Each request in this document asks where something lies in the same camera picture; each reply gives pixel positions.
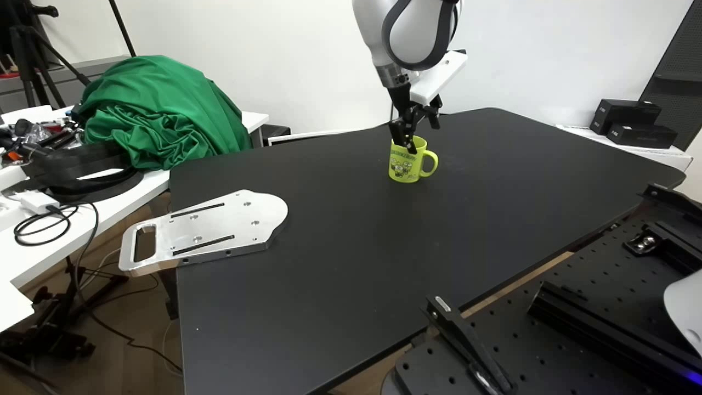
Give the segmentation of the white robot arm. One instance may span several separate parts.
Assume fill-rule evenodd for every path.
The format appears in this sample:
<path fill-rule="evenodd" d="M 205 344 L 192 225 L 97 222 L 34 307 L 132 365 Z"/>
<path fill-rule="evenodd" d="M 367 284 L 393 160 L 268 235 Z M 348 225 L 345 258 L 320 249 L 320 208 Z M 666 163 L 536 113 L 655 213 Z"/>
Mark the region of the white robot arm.
<path fill-rule="evenodd" d="M 459 32 L 459 0 L 352 0 L 352 8 L 372 68 L 399 113 L 388 123 L 391 139 L 414 154 L 417 123 L 424 116 L 436 123 L 440 102 L 412 102 L 410 76 L 434 68 L 448 55 Z"/>

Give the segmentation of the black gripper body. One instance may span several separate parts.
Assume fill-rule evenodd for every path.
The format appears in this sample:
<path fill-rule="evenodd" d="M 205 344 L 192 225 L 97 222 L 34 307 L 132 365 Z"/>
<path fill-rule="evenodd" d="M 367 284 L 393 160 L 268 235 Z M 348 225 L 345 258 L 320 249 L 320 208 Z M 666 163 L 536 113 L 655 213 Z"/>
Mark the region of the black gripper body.
<path fill-rule="evenodd" d="M 427 118 L 434 130 L 439 130 L 439 110 L 443 109 L 440 98 L 434 98 L 427 106 L 414 103 L 410 100 L 410 87 L 398 87 L 388 91 L 393 109 L 399 116 L 391 123 L 398 133 L 412 133 L 421 118 Z"/>

